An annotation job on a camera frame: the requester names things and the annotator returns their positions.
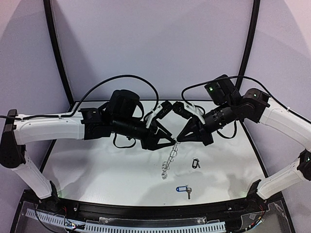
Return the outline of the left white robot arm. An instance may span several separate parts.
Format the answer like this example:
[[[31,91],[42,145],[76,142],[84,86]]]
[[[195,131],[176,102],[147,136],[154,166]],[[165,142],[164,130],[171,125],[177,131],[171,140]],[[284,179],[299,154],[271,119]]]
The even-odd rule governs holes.
[[[110,100],[98,108],[39,117],[18,114],[12,109],[5,116],[0,163],[21,177],[40,200],[58,201],[55,185],[27,156],[26,144],[56,139],[93,140],[110,137],[112,133],[139,140],[144,150],[154,151],[175,144],[172,134],[158,122],[172,110],[169,101],[156,105],[148,116],[135,117],[136,108],[144,110],[139,95],[129,90],[115,90]]]

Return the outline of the metal ring disc with keyrings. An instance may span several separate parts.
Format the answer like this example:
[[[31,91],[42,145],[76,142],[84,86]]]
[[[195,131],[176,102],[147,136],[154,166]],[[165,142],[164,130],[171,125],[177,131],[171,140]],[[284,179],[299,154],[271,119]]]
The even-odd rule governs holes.
[[[178,142],[177,140],[175,140],[175,144],[173,145],[169,156],[167,158],[166,161],[164,161],[162,163],[162,167],[161,167],[161,178],[163,180],[167,179],[168,177],[168,171],[170,170],[170,165],[171,163],[174,161],[175,157],[178,155],[178,145],[180,144],[180,142]]]

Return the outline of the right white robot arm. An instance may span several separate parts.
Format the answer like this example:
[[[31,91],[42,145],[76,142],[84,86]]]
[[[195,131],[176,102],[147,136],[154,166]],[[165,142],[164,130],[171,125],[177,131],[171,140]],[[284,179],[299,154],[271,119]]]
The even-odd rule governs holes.
[[[204,82],[217,108],[203,113],[199,107],[184,101],[173,104],[173,111],[188,120],[177,137],[178,142],[213,143],[212,133],[231,122],[248,119],[269,126],[304,147],[299,157],[287,167],[263,180],[253,182],[248,199],[266,200],[274,194],[311,179],[311,122],[286,108],[267,90],[251,88],[241,95],[232,77],[222,75]]]

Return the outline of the blue tag key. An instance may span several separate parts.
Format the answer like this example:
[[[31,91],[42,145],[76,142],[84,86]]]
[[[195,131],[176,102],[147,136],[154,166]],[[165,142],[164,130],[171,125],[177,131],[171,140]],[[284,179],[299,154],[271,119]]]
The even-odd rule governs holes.
[[[191,199],[192,188],[188,187],[187,185],[185,185],[185,186],[178,186],[176,188],[176,191],[177,192],[186,192],[187,195],[188,195],[188,199],[189,200]]]

